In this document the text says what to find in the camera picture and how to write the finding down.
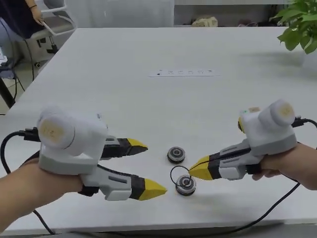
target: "small black ring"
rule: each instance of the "small black ring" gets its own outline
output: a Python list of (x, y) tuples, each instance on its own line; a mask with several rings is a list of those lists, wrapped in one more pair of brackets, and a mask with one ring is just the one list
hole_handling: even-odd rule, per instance
[(182, 165), (176, 165), (176, 166), (174, 166), (174, 167), (170, 170), (169, 176), (170, 176), (170, 180), (172, 180), (173, 184), (175, 184), (177, 187), (183, 187), (182, 185), (178, 185), (178, 184), (173, 180), (172, 173), (173, 173), (173, 170), (176, 169), (176, 168), (184, 168), (184, 169), (187, 170), (188, 173), (189, 173), (189, 169), (186, 168), (185, 166), (182, 166)]

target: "green leaf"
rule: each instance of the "green leaf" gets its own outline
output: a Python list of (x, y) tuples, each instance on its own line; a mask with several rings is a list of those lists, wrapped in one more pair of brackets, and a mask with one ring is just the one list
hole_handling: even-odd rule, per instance
[(289, 9), (296, 9), (303, 12), (308, 12), (309, 6), (305, 1), (296, 0), (293, 4), (289, 5)]
[(297, 16), (300, 16), (300, 15), (303, 15), (303, 14), (305, 14), (305, 13), (302, 12), (302, 11), (289, 9), (286, 13), (283, 14), (283, 17), (280, 20), (280, 22), (289, 21), (291, 18), (294, 19)]
[(303, 22), (304, 21), (317, 21), (317, 14), (315, 15), (303, 15)]
[(284, 14), (287, 13), (288, 11), (289, 11), (289, 9), (283, 9), (283, 10), (279, 11), (276, 16), (271, 17), (271, 19), (277, 18), (277, 17), (282, 17), (282, 16), (284, 16)]
[(300, 43), (301, 40), (301, 35), (299, 34), (298, 31), (291, 31), (290, 33), (287, 34), (286, 39), (285, 39), (285, 47), (289, 51), (292, 51), (295, 49), (298, 44)]
[(302, 49), (305, 49), (305, 46), (309, 43), (309, 41), (311, 40), (311, 38), (309, 36), (304, 36), (300, 43), (301, 43), (301, 47)]
[(280, 40), (280, 42), (284, 42), (288, 39), (288, 35), (292, 33), (292, 29), (287, 28), (282, 35), (278, 36), (277, 38)]
[(317, 49), (317, 38), (314, 38), (313, 41), (304, 49), (306, 54), (310, 54)]
[(298, 30), (300, 32), (304, 32), (306, 31), (310, 26), (311, 26), (311, 22), (309, 21), (305, 21), (305, 22), (301, 22), (299, 25), (298, 25)]

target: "white chair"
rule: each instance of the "white chair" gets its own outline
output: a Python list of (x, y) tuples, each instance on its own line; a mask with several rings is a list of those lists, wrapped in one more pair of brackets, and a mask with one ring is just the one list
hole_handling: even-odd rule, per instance
[(72, 33), (77, 26), (71, 18), (65, 0), (43, 0), (48, 9), (42, 9), (46, 29), (34, 33), (31, 39), (41, 39)]
[[(33, 63), (36, 67), (40, 67), (41, 61), (49, 60), (51, 58), (49, 54), (56, 54), (58, 51), (52, 37), (71, 34), (77, 29), (77, 25), (68, 11), (65, 0), (37, 0), (36, 4), (41, 9), (45, 29), (35, 32), (27, 41), (32, 52)], [(50, 40), (51, 49), (42, 47), (46, 43), (46, 38)], [(19, 45), (25, 58), (31, 60), (24, 42)]]

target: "finger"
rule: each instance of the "finger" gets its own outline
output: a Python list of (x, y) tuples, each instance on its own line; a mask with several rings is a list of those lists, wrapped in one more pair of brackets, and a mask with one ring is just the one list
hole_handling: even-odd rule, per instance
[(35, 20), (39, 25), (43, 26), (43, 24), (39, 20)]
[(263, 177), (263, 174), (252, 175), (252, 179), (255, 181), (262, 179), (262, 177)]
[(272, 170), (272, 171), (270, 171), (269, 173), (267, 173), (267, 174), (265, 175), (265, 177), (271, 178), (271, 177), (274, 177), (274, 176), (277, 176), (277, 175), (281, 175), (281, 172), (278, 171), (278, 170)]
[(256, 174), (256, 175), (252, 175), (253, 180), (258, 181), (260, 180), (263, 176), (265, 176), (266, 174), (268, 174), (270, 172), (270, 170), (262, 170), (262, 172), (260, 174)]

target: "white table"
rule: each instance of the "white table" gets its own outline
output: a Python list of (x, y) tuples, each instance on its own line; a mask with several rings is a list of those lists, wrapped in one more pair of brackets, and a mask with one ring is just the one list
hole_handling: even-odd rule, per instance
[[(282, 28), (79, 29), (43, 69), (0, 122), (1, 137), (35, 125), (40, 109), (99, 111), (117, 137), (132, 137), (149, 151), (104, 166), (153, 179), (169, 191), (138, 202), (104, 201), (68, 194), (40, 208), (57, 232), (124, 231), (240, 226), (260, 217), (294, 183), (284, 177), (252, 181), (197, 181), (190, 197), (176, 194), (169, 179), (168, 149), (186, 150), (183, 165), (239, 143), (238, 114), (284, 98), (304, 117), (317, 119), (317, 81), (302, 72), (300, 49), (290, 53), (276, 37)], [(221, 76), (149, 78), (158, 69), (212, 68)], [(298, 139), (317, 144), (312, 126), (296, 129)], [(38, 144), (13, 139), (7, 157), (18, 167)], [(175, 178), (185, 171), (175, 171)], [(317, 222), (317, 192), (300, 187), (263, 222)], [(34, 215), (12, 224), (6, 234), (43, 233)]]

